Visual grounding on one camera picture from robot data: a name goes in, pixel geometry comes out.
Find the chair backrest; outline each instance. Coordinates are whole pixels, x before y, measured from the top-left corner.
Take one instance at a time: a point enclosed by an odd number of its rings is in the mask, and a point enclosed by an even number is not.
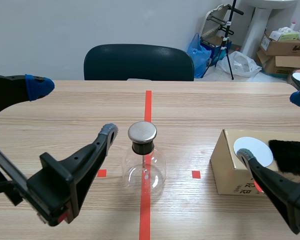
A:
[[[194,80],[194,64],[191,57],[182,50],[164,46],[96,46],[85,56],[83,68],[85,80]]]

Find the red tape marker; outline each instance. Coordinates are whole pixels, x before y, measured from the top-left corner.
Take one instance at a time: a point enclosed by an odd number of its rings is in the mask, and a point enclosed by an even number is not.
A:
[[[107,169],[99,169],[98,173],[96,174],[98,178],[105,178],[107,176]]]
[[[145,92],[144,120],[151,123],[152,117],[152,92]],[[140,225],[139,240],[151,239],[151,156],[145,156],[145,165],[148,177],[142,171],[141,178],[141,200],[140,200]]]
[[[200,171],[192,171],[192,178],[193,179],[200,179],[201,178]]]

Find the metal cap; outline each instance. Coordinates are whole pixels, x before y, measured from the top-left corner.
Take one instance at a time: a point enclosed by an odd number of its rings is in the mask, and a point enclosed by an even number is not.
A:
[[[129,127],[128,136],[136,144],[147,144],[156,138],[157,128],[151,122],[139,121]]]

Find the glass bottle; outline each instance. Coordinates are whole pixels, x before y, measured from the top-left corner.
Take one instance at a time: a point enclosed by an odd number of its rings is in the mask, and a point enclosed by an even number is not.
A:
[[[156,126],[147,121],[136,122],[128,130],[132,147],[122,161],[122,178],[133,192],[157,193],[166,181],[166,158],[154,144],[156,136]]]

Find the white sink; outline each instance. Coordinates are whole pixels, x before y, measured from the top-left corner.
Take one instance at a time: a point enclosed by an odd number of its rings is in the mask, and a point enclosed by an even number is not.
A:
[[[243,0],[246,4],[255,7],[248,32],[245,36],[241,52],[254,59],[258,51],[261,38],[265,32],[272,9],[286,9],[298,0]]]
[[[297,0],[243,0],[246,4],[259,9],[286,9]]]

